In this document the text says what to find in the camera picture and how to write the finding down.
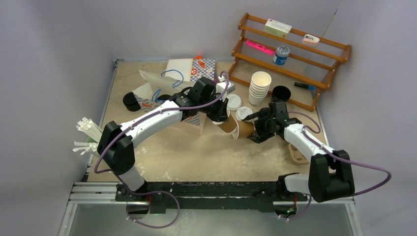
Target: blue string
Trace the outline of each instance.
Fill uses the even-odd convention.
[[[173,87],[173,88],[176,88],[176,87],[180,86],[180,85],[182,84],[182,82],[184,82],[184,76],[182,75],[182,73],[181,73],[180,71],[175,70],[175,69],[171,69],[171,70],[166,70],[166,71],[162,72],[162,73],[161,73],[161,77],[162,77],[162,76],[164,76],[164,74],[165,74],[165,73],[170,72],[170,71],[176,71],[176,72],[178,72],[178,73],[181,75],[181,77],[182,77],[182,80],[181,80],[181,81],[177,80],[177,81],[175,81],[175,82],[174,82],[174,84],[172,84],[172,87]],[[158,89],[158,90],[157,90],[157,91],[156,91],[156,92],[152,95],[152,101],[155,101],[155,102],[163,102],[163,101],[164,101],[164,100],[159,100],[159,99],[158,99],[160,92],[161,92],[161,89]]]

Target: gray lid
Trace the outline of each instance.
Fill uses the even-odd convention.
[[[276,50],[275,53],[280,56],[280,57],[288,57],[288,55],[290,54],[290,49],[287,46],[279,46]]]

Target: pink marker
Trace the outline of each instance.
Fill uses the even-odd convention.
[[[251,42],[250,40],[246,40],[246,45],[248,45],[252,48],[258,49],[259,51],[264,52],[266,54],[269,54],[271,56],[273,56],[275,54],[275,52],[273,50],[269,50],[268,48],[266,48],[262,45],[259,45],[257,43]]]

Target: metal frame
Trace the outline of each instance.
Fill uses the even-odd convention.
[[[116,72],[118,69],[118,61],[115,60],[115,70],[112,77],[112,85],[114,83]],[[101,116],[99,126],[101,126],[105,111],[108,105],[109,97],[110,97],[111,87],[107,96],[106,104],[104,106],[103,114]],[[319,122],[325,137],[325,141],[328,144],[328,138],[326,135],[326,130],[323,126],[322,116],[320,114],[319,109],[317,109]],[[86,169],[86,175],[89,174],[91,170],[91,163],[92,163],[93,156],[90,156],[89,164]],[[60,228],[59,236],[67,236],[70,233],[72,223],[74,220],[74,215],[77,210],[78,204],[118,204],[118,205],[147,205],[147,202],[116,202],[116,185],[118,182],[75,182],[71,194],[68,199],[67,208],[65,211],[64,219],[62,221],[62,225]],[[273,202],[275,206],[277,205],[291,205],[294,202],[286,202],[286,201],[279,201]],[[312,200],[311,204],[318,204],[318,202]],[[355,200],[353,197],[351,198],[341,198],[332,201],[323,202],[320,204],[344,204],[346,206],[346,212],[349,217],[350,224],[352,226],[352,231],[355,236],[362,236],[362,232],[359,226],[359,220],[357,217],[357,213],[355,210]]]

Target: stack of paper cups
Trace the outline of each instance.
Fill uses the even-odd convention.
[[[271,76],[263,71],[253,73],[249,86],[249,104],[258,106],[267,96],[271,85]]]

